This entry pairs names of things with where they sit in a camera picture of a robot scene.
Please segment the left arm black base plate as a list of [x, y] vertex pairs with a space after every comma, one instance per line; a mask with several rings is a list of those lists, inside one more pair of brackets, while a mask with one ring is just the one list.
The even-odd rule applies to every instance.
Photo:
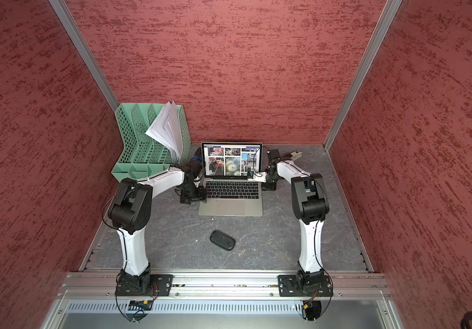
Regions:
[[171, 274], [155, 274], [151, 275], [145, 288], [137, 288], [135, 285], [128, 283], [127, 279], [119, 279], [116, 287], [117, 296], [148, 296], [167, 297], [172, 288], [173, 275]]

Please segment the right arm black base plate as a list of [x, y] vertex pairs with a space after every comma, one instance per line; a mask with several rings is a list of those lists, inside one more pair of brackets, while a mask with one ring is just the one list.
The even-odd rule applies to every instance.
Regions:
[[278, 289], [281, 297], [333, 297], [331, 277], [324, 271], [295, 275], [279, 275]]

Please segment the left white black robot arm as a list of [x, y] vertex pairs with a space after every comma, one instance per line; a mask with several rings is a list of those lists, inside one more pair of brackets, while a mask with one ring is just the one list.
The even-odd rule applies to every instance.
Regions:
[[193, 158], [187, 164], [171, 166], [148, 178], [125, 178], [120, 182], [107, 210], [122, 244], [123, 265], [117, 279], [119, 296], [146, 296], [153, 292], [156, 280], [150, 277], [145, 243], [152, 200], [174, 189], [183, 204], [205, 201], [205, 188], [196, 184], [202, 171], [203, 163]]

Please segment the black wireless mouse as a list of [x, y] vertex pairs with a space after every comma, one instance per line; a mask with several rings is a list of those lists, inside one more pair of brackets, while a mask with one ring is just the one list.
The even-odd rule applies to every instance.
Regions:
[[219, 230], [214, 230], [209, 239], [214, 245], [226, 251], [231, 251], [235, 247], [234, 238]]

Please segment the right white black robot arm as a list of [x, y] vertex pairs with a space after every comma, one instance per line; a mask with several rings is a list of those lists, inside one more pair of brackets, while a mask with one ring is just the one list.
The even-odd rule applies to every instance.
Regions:
[[323, 177], [301, 169], [293, 160], [282, 157], [277, 149], [273, 149], [268, 152], [263, 187], [273, 191], [280, 180], [290, 183], [292, 209], [300, 224], [299, 270], [294, 288], [306, 296], [318, 293], [332, 296], [332, 280], [323, 267], [320, 251], [322, 227], [330, 210]]

